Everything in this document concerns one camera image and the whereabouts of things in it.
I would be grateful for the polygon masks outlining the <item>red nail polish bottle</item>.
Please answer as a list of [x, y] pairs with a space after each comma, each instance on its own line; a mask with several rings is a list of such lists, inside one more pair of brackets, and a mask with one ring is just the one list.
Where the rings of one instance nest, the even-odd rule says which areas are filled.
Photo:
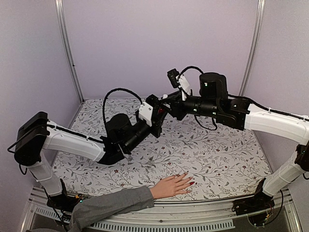
[[158, 113], [159, 113], [159, 114], [161, 114], [161, 113], [163, 113], [163, 112], [164, 112], [164, 109], [161, 109], [161, 108], [160, 108], [160, 109], [158, 110]]

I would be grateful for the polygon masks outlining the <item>grey sleeved forearm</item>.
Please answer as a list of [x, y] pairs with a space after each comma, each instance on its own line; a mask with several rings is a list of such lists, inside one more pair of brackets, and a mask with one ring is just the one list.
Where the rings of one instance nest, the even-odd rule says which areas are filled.
[[153, 206], [154, 198], [146, 186], [92, 197], [75, 206], [69, 231], [81, 232], [83, 228], [112, 215], [140, 211]]

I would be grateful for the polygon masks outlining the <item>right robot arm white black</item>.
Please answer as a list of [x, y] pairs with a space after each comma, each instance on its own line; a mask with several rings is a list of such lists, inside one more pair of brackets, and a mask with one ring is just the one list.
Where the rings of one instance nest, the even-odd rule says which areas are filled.
[[199, 96], [194, 96], [183, 72], [167, 74], [177, 92], [162, 101], [177, 120], [186, 115], [206, 116], [213, 122], [237, 130], [261, 131], [298, 143], [295, 152], [275, 173], [261, 180], [250, 199], [254, 211], [261, 210], [282, 188], [309, 170], [309, 118], [266, 108], [250, 98], [230, 95], [224, 75], [206, 72], [199, 76]]

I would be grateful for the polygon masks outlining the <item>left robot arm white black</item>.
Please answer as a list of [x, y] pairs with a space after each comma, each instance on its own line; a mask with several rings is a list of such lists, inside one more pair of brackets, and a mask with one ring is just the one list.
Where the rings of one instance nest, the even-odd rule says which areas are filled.
[[99, 139], [61, 127], [49, 120], [46, 112], [38, 112], [20, 127], [16, 141], [7, 150], [18, 164], [28, 168], [47, 194], [53, 197], [53, 202], [60, 209], [67, 210], [72, 200], [48, 164], [43, 150], [75, 154], [104, 165], [115, 164], [148, 135], [160, 136], [167, 112], [151, 107], [147, 110], [147, 113], [136, 111], [135, 124], [131, 124], [126, 114], [114, 115], [106, 124], [107, 135]]

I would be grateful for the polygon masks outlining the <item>mannequin hand with nails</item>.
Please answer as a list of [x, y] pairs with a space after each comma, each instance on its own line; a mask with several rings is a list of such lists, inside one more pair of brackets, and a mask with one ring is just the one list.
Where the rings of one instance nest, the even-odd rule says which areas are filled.
[[161, 179], [150, 188], [153, 198], [157, 200], [190, 193], [189, 187], [195, 182], [193, 177], [188, 177], [187, 175], [188, 172], [185, 172], [182, 175], [172, 175]]

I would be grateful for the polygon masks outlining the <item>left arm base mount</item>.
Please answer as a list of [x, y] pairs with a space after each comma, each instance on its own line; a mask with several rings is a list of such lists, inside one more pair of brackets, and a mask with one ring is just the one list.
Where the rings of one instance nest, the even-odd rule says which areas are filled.
[[47, 195], [47, 206], [72, 213], [75, 206], [85, 200], [85, 196], [82, 194], [69, 196], [67, 194], [65, 183], [62, 179], [60, 179], [60, 183], [62, 187], [62, 192], [57, 196]]

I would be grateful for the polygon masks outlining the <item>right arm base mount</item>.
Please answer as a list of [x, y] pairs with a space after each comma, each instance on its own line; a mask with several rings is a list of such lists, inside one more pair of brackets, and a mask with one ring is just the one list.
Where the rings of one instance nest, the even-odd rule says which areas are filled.
[[250, 224], [256, 228], [265, 227], [266, 225], [269, 225], [273, 221], [275, 221], [277, 217], [280, 215], [283, 207], [284, 196], [283, 191], [280, 190], [281, 205], [277, 214], [273, 217], [275, 203], [273, 197], [270, 197], [263, 193], [263, 184], [265, 180], [266, 178], [263, 178], [259, 182], [253, 196], [249, 198], [234, 200], [231, 209], [232, 212], [235, 212], [237, 216], [269, 209], [270, 210], [269, 212], [256, 214], [248, 217], [248, 221], [250, 222]]

